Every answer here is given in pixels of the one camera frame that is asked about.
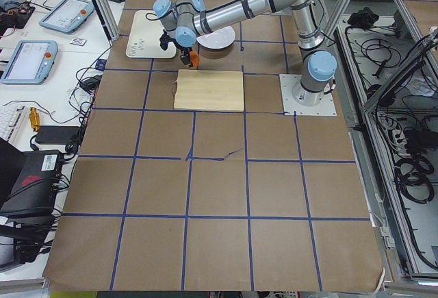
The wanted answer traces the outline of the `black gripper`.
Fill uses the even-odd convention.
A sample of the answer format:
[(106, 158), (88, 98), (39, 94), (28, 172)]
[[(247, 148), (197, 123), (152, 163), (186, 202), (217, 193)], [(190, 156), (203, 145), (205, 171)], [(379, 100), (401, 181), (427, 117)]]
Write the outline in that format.
[(163, 34), (159, 38), (159, 45), (162, 50), (166, 51), (168, 49), (169, 44), (172, 43), (178, 50), (180, 50), (180, 60), (181, 62), (189, 67), (192, 68), (194, 66), (191, 57), (190, 52), (192, 50), (191, 47), (182, 47), (175, 38), (171, 38), (166, 30), (163, 30)]

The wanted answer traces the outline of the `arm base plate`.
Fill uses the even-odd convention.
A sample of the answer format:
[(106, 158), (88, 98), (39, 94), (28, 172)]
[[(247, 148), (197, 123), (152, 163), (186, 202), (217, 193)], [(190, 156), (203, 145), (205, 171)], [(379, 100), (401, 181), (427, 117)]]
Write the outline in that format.
[(302, 75), (279, 75), (284, 115), (337, 116), (329, 84), (321, 92), (308, 92), (301, 85), (301, 77)]

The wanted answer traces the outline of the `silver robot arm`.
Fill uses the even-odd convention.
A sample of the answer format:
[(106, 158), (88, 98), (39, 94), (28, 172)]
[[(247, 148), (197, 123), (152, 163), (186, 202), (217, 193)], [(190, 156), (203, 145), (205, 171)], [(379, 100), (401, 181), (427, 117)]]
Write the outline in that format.
[(214, 8), (206, 8), (204, 0), (156, 0), (153, 11), (164, 27), (160, 47), (170, 43), (180, 50), (182, 63), (197, 67), (199, 56), (192, 47), (200, 36), (240, 23), (261, 14), (290, 10), (298, 34), (298, 47), (305, 72), (292, 88), (292, 97), (300, 105), (318, 105), (327, 94), (326, 86), (333, 79), (337, 60), (321, 48), (324, 34), (312, 19), (312, 0), (231, 0)]

